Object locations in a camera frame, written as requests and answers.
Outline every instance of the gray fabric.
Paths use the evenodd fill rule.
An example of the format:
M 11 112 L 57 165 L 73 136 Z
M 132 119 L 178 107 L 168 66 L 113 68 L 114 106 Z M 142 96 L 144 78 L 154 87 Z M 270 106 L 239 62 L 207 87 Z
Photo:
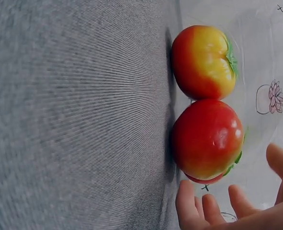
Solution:
M 0 0 L 0 230 L 178 229 L 173 0 Z

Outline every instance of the tomato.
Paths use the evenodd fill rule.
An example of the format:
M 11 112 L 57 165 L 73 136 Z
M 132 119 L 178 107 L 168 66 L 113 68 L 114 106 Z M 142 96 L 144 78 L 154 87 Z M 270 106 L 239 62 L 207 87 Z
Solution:
M 193 181 L 210 184 L 238 162 L 244 141 L 243 126 L 224 102 L 194 102 L 172 129 L 172 148 L 178 167 Z
M 171 61 L 177 84 L 192 99 L 220 100 L 235 87 L 233 47 L 215 27 L 194 25 L 183 30 L 173 42 Z

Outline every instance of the pink flower drawing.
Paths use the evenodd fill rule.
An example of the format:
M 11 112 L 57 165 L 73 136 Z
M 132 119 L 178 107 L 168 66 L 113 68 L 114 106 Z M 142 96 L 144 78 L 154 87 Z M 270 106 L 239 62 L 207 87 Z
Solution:
M 270 85 L 270 89 L 268 92 L 268 96 L 270 98 L 270 112 L 273 114 L 275 111 L 278 113 L 282 113 L 283 106 L 283 92 L 279 87 L 279 81 L 273 80 Z

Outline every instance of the flower pot drawing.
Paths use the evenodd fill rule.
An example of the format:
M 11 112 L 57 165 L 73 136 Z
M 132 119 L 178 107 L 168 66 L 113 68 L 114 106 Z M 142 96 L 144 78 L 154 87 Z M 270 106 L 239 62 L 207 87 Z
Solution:
M 273 80 L 270 85 L 261 85 L 256 93 L 256 110 L 259 114 L 282 113 L 283 92 L 279 81 Z

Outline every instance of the green sepal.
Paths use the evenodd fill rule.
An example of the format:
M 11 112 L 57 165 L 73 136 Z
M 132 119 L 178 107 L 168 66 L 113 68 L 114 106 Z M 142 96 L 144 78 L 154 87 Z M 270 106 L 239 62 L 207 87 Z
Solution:
M 233 54 L 233 46 L 230 40 L 227 38 L 227 46 L 228 46 L 228 52 L 227 52 L 227 59 L 230 63 L 231 69 L 233 73 L 236 75 L 236 79 L 238 78 L 238 68 L 237 68 L 237 59 L 234 57 Z
M 245 132 L 245 134 L 244 134 L 243 144 L 245 143 L 245 139 L 246 139 L 246 136 L 247 136 L 247 134 L 248 134 L 248 131 L 249 131 L 249 128 L 247 127 L 246 132 Z
M 237 157 L 237 159 L 236 159 L 236 161 L 234 163 L 238 164 L 239 160 L 241 159 L 241 157 L 242 157 L 242 151 L 241 151 L 241 153 L 239 154 L 239 156 Z
M 228 170 L 224 173 L 223 176 L 226 176 L 226 175 L 231 171 L 231 169 L 233 169 L 233 167 L 234 167 L 234 165 L 231 165 L 231 166 L 228 168 Z

